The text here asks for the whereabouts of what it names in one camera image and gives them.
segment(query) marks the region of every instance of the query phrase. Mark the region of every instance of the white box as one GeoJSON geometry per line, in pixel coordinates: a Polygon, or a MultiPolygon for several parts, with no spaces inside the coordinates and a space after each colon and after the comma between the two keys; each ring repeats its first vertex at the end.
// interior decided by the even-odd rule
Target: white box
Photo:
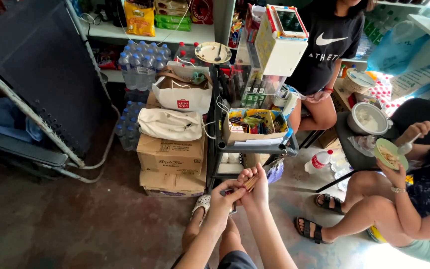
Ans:
{"type": "Polygon", "coordinates": [[[307,46],[307,41],[276,38],[267,13],[263,14],[255,40],[263,75],[291,76],[307,46]]]}

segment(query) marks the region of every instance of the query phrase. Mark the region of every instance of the sandal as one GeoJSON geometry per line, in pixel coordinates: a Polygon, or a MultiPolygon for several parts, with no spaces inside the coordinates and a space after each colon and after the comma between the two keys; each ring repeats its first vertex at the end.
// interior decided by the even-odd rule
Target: sandal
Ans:
{"type": "Polygon", "coordinates": [[[314,222],[309,221],[309,220],[302,218],[302,217],[297,217],[295,219],[295,228],[301,236],[306,237],[308,239],[311,239],[317,244],[319,244],[319,243],[332,244],[332,243],[323,241],[323,239],[321,238],[321,228],[323,228],[323,226],[318,225],[316,223],[314,223],[316,225],[316,228],[314,230],[314,237],[311,237],[310,236],[310,228],[311,228],[310,224],[311,223],[314,223],[314,222]],[[300,219],[302,219],[304,221],[303,231],[300,229],[300,219]]]}
{"type": "Polygon", "coordinates": [[[197,199],[197,202],[195,203],[194,209],[192,210],[192,217],[193,217],[195,210],[197,210],[197,208],[199,208],[201,206],[203,208],[205,208],[204,216],[202,217],[202,220],[200,221],[200,225],[202,225],[202,222],[204,221],[205,217],[207,216],[208,209],[210,208],[210,198],[211,198],[210,194],[204,194],[204,195],[200,196],[197,199]]]}
{"type": "Polygon", "coordinates": [[[333,196],[333,199],[334,199],[334,208],[330,207],[331,195],[329,195],[328,193],[324,193],[324,194],[320,194],[320,195],[316,196],[314,199],[314,203],[319,207],[325,208],[325,209],[330,210],[330,211],[334,211],[334,212],[341,214],[341,215],[346,215],[346,213],[344,213],[341,210],[341,200],[338,197],[334,197],[334,196],[333,196]],[[322,195],[324,195],[323,204],[320,204],[320,203],[318,203],[318,198],[322,195]]]}

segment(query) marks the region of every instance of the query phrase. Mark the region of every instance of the white canvas bag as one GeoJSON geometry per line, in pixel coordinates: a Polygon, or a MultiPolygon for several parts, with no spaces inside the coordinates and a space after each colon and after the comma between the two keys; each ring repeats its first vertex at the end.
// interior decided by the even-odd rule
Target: white canvas bag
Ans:
{"type": "MultiPolygon", "coordinates": [[[[184,79],[191,79],[194,72],[210,74],[208,67],[192,66],[174,61],[169,61],[167,65],[174,70],[177,76],[184,79]]],[[[208,113],[210,101],[212,101],[212,85],[209,85],[208,89],[184,87],[160,89],[158,85],[164,79],[165,77],[160,77],[155,84],[152,84],[152,91],[163,108],[180,112],[198,112],[200,115],[208,113]]]]}
{"type": "Polygon", "coordinates": [[[161,108],[142,108],[138,122],[140,131],[156,138],[193,141],[203,135],[203,119],[197,112],[177,112],[161,108]]]}

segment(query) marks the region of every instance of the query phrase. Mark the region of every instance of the black t-shirt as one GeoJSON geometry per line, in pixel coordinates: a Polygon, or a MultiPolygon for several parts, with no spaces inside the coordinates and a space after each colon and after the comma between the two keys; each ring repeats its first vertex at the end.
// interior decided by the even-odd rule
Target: black t-shirt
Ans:
{"type": "Polygon", "coordinates": [[[298,10],[310,37],[303,57],[285,81],[303,95],[314,94],[328,84],[335,60],[356,56],[364,28],[362,12],[354,18],[326,15],[316,3],[298,10]]]}

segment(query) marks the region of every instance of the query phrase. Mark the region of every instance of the black sandal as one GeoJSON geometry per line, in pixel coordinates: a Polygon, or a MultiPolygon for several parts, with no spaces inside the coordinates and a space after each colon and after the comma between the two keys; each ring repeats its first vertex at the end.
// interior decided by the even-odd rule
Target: black sandal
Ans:
{"type": "Polygon", "coordinates": [[[314,223],[314,222],[309,221],[309,220],[307,220],[305,218],[302,218],[302,217],[297,217],[295,219],[295,228],[296,228],[296,230],[298,231],[298,233],[301,236],[306,237],[308,239],[311,239],[311,240],[313,240],[317,244],[320,244],[320,243],[323,243],[323,244],[332,244],[332,243],[323,241],[323,239],[321,238],[321,228],[323,228],[323,226],[318,225],[316,223],[314,223],[315,226],[316,226],[316,228],[314,229],[314,237],[311,237],[310,236],[310,229],[311,229],[310,224],[311,223],[314,223]],[[303,231],[300,229],[300,219],[302,219],[304,221],[304,229],[303,229],[303,231]]]}
{"type": "Polygon", "coordinates": [[[314,199],[314,203],[319,207],[325,208],[330,211],[334,211],[341,215],[346,215],[346,213],[344,213],[341,210],[341,200],[338,197],[334,197],[334,196],[333,196],[333,199],[334,199],[334,208],[330,207],[331,195],[329,195],[328,193],[324,193],[316,196],[316,198],[314,199]],[[323,204],[320,204],[318,203],[318,198],[322,195],[324,195],[323,204]]]}

